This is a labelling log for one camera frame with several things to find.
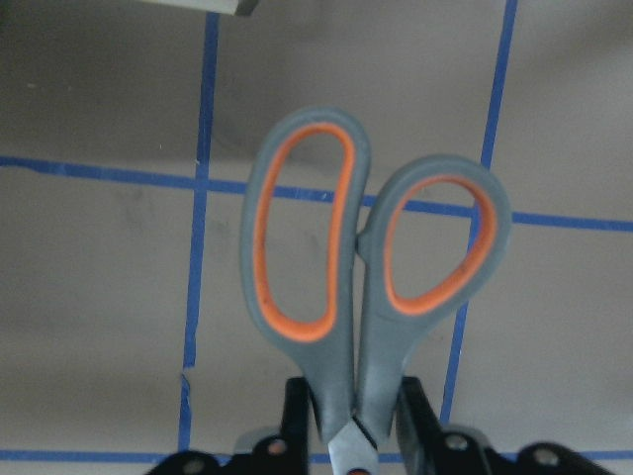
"black holder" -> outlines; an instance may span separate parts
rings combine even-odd
[[[304,378],[289,379],[279,433],[259,440],[250,453],[236,454],[222,466],[213,455],[187,450],[167,457],[147,475],[308,475],[310,399]],[[529,445],[510,461],[477,430],[443,427],[417,378],[403,378],[396,430],[407,475],[613,475],[549,442]]]

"gray floor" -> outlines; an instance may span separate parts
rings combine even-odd
[[[0,7],[0,163],[194,176],[203,13],[124,0]],[[479,160],[504,8],[262,0],[251,18],[222,17],[211,178],[244,182],[274,123],[312,104],[337,105],[365,126],[368,193],[424,154]],[[633,473],[632,17],[628,0],[518,2],[493,172],[519,217],[597,221],[515,225],[504,263],[469,307],[451,414],[500,451],[554,439],[621,474]],[[308,141],[280,183],[332,189],[333,151]],[[0,167],[0,472],[140,474],[149,463],[51,459],[177,448],[193,192],[63,176],[69,166]],[[241,195],[207,198],[198,353],[186,370],[191,446],[226,453],[241,433],[278,423],[284,380],[298,370],[243,304]],[[446,187],[419,198],[469,205]],[[273,204],[273,290],[302,318],[323,305],[328,213]],[[578,229],[604,220],[629,231]],[[420,291],[448,271],[468,228],[405,214],[399,288]],[[437,411],[452,334],[453,319],[408,369]]]

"metal screw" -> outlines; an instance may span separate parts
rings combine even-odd
[[[205,468],[205,462],[199,458],[193,458],[182,466],[185,475],[197,475]]]
[[[544,467],[556,467],[561,461],[558,455],[549,448],[537,448],[532,454],[534,460]]]
[[[451,450],[459,450],[463,452],[468,448],[468,440],[460,433],[451,433],[444,439],[446,446]]]
[[[288,450],[288,445],[281,438],[275,438],[268,444],[269,455],[283,455]]]

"scissors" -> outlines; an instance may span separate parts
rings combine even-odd
[[[318,134],[338,139],[343,160],[328,232],[325,311],[316,321],[299,322],[280,310],[270,290],[267,220],[284,161],[298,143]],[[335,475],[378,473],[376,447],[389,438],[409,356],[495,271],[511,222],[507,197],[492,174],[466,158],[433,155],[407,164],[387,181],[357,235],[370,155],[362,126],[347,113],[318,107],[291,114],[270,132],[257,154],[241,217],[240,271],[249,314],[303,371]],[[444,280],[423,295],[404,297],[394,284],[394,232],[407,201],[436,183],[456,184],[470,192],[478,205],[479,230],[466,257]],[[356,251],[366,265],[355,381],[352,268]]]

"blue tape line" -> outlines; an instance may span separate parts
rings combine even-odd
[[[462,343],[464,342],[464,332],[466,330],[466,316],[468,315],[468,302],[457,311],[455,326],[453,327],[453,338],[451,340],[451,350],[448,356],[448,368],[446,369],[446,379],[444,380],[444,395],[442,397],[442,408],[439,412],[439,419],[443,424],[448,424],[451,419],[455,389],[457,387],[457,372],[459,370],[459,359],[462,355]]]
[[[493,164],[498,117],[501,110],[501,99],[503,98],[503,86],[505,84],[507,62],[510,56],[510,44],[512,43],[514,18],[516,17],[516,4],[517,0],[507,0],[505,3],[503,26],[501,27],[501,36],[498,41],[497,65],[495,66],[493,91],[491,93],[491,102],[488,108],[488,118],[486,120],[486,131],[484,132],[484,144],[482,146],[481,158],[481,164],[488,170],[491,169]]]
[[[0,450],[0,460],[10,462],[84,462],[156,464],[167,455],[144,452],[74,452],[62,450]]]
[[[196,180],[185,176],[124,170],[121,168],[103,168],[90,165],[57,163],[31,158],[0,156],[0,166],[17,166],[51,175],[118,181],[166,188],[181,188],[194,191],[211,191],[234,195],[243,195],[246,191],[246,184],[240,181],[217,179]],[[312,188],[280,186],[276,188],[275,196],[294,200],[331,203],[333,192]],[[366,195],[363,197],[362,204],[365,207],[371,207],[375,201],[375,196]],[[472,214],[472,209],[466,206],[429,203],[416,200],[409,201],[405,206],[405,210],[413,213],[430,213],[458,218],[470,218]],[[598,218],[515,212],[512,214],[512,221],[518,225],[548,228],[633,233],[633,221],[624,220],[603,220]]]
[[[196,181],[209,182],[211,163],[211,133],[214,121],[214,89],[216,63],[218,61],[218,14],[208,13],[205,22],[202,81],[200,86],[200,115],[198,118],[198,146],[196,150]],[[189,283],[187,287],[187,319],[183,348],[183,371],[196,364],[196,331],[200,316],[202,289],[202,265],[205,250],[205,225],[207,217],[207,191],[194,191],[191,225],[191,250],[189,256]],[[183,375],[178,423],[178,449],[189,448],[191,441],[192,412],[191,386]]]
[[[512,41],[512,30],[514,29],[514,18],[516,16],[517,0],[507,0],[503,12],[503,25],[498,41],[497,65],[495,66],[495,76],[493,78],[493,90],[491,91],[491,102],[488,108],[488,118],[486,120],[486,131],[484,132],[484,144],[482,146],[481,164],[490,170],[493,164],[493,152],[495,150],[495,139],[497,137],[498,116],[501,109],[501,99],[503,98],[503,84],[505,83],[505,73],[507,71],[507,61],[510,53]],[[468,250],[473,245],[477,230],[479,228],[479,213],[473,214],[471,228],[468,237]],[[468,318],[468,302],[464,304],[455,317],[453,327],[453,337],[451,338],[451,350],[444,380],[444,395],[442,398],[442,408],[439,419],[447,424],[450,421],[453,409],[453,399],[457,386],[457,373],[459,372],[459,361],[462,354],[462,344],[466,331],[466,321]]]
[[[633,450],[585,450],[580,455],[589,460],[633,460]],[[0,460],[8,462],[81,462],[81,463],[147,463],[156,464],[170,454],[158,452],[100,452],[64,450],[0,450]],[[502,452],[508,460],[516,459],[516,452]],[[214,455],[220,463],[229,459],[224,455]],[[326,453],[314,453],[310,457],[313,464],[330,463]],[[380,463],[402,463],[399,453],[381,453]]]
[[[589,460],[633,460],[633,450],[587,450],[579,454]]]
[[[207,183],[199,183],[194,178],[165,173],[151,173],[146,171],[125,170],[103,166],[79,165],[48,160],[21,158],[18,156],[0,156],[0,166],[15,166],[44,173],[47,175],[69,176],[93,180],[115,181],[120,183],[134,183],[137,185],[161,186],[195,190],[207,188]]]
[[[633,233],[633,222],[598,220],[572,216],[539,215],[536,213],[512,213],[512,222],[519,225],[568,228],[573,230],[613,231]]]
[[[180,376],[180,415],[178,417],[178,450],[187,450],[191,443],[191,386],[189,380]]]

